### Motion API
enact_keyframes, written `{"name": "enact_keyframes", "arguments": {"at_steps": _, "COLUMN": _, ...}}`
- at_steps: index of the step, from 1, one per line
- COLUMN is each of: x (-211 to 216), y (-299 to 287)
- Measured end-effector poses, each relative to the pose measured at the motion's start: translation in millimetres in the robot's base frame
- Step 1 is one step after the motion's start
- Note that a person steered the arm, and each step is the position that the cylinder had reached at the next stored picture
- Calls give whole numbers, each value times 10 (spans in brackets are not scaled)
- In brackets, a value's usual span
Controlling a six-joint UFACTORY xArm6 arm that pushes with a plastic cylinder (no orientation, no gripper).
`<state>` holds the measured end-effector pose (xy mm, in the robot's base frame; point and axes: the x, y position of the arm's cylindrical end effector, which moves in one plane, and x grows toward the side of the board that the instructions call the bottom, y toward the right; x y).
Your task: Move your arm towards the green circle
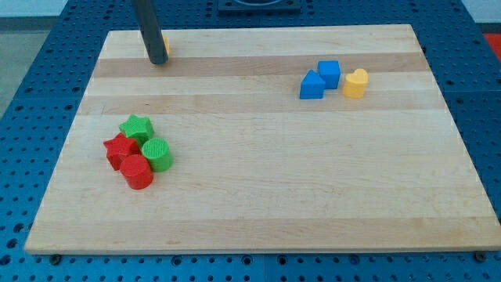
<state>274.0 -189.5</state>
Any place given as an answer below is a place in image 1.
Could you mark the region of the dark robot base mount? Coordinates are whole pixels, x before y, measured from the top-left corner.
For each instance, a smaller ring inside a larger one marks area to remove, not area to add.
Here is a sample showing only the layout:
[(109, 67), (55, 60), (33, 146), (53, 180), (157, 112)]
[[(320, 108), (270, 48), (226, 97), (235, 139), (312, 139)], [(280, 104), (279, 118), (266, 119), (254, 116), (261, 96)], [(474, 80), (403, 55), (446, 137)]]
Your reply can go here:
[(300, 12), (302, 0), (217, 0), (219, 13)]

